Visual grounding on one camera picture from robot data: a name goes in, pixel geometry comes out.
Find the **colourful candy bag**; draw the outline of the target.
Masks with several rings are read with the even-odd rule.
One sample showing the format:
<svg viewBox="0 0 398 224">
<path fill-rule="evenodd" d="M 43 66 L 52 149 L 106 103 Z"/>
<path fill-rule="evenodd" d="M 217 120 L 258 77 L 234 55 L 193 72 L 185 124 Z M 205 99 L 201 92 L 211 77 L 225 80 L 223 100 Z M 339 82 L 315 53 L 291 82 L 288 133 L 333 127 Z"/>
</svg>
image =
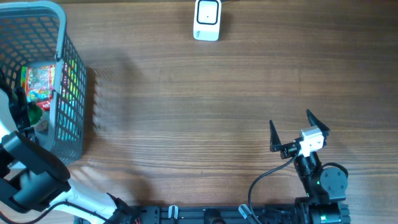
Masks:
<svg viewBox="0 0 398 224">
<path fill-rule="evenodd" d="M 50 110 L 55 81 L 55 65 L 22 67 L 21 85 L 28 102 L 33 102 L 44 111 Z"/>
</svg>

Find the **green lid jar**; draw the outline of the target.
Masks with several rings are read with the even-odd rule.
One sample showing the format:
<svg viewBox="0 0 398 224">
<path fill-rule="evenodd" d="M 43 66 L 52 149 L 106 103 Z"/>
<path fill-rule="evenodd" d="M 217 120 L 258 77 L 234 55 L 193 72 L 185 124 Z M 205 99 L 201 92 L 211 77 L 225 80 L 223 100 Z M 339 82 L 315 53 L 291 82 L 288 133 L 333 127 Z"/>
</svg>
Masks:
<svg viewBox="0 0 398 224">
<path fill-rule="evenodd" d="M 39 105 L 33 102 L 28 103 L 27 112 L 31 127 L 39 132 L 49 130 L 49 114 Z"/>
</svg>

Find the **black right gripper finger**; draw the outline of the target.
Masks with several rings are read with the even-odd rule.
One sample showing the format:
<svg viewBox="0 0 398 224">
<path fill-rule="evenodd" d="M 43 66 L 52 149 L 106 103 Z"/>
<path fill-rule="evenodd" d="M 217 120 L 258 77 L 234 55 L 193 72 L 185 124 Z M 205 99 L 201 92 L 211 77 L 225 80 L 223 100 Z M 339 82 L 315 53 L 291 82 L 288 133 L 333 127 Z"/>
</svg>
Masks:
<svg viewBox="0 0 398 224">
<path fill-rule="evenodd" d="M 324 123 L 322 123 L 309 109 L 306 110 L 307 118 L 311 126 L 316 126 L 320 129 L 324 136 L 328 136 L 330 129 Z"/>
<path fill-rule="evenodd" d="M 270 151 L 277 152 L 282 149 L 282 144 L 277 134 L 277 130 L 274 126 L 273 120 L 269 121 L 270 126 Z"/>
</svg>

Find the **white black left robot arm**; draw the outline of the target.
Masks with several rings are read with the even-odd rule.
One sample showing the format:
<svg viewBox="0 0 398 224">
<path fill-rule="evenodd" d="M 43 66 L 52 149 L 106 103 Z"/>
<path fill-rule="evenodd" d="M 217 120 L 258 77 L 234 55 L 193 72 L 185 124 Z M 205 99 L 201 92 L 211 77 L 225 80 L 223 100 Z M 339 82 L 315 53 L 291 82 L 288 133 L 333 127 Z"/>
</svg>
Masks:
<svg viewBox="0 0 398 224">
<path fill-rule="evenodd" d="M 28 139 L 15 124 L 20 96 L 1 78 L 1 202 L 19 213 L 40 212 L 37 223 L 53 210 L 77 223 L 139 223 L 139 212 L 120 198 L 91 190 L 72 180 L 63 162 Z"/>
</svg>

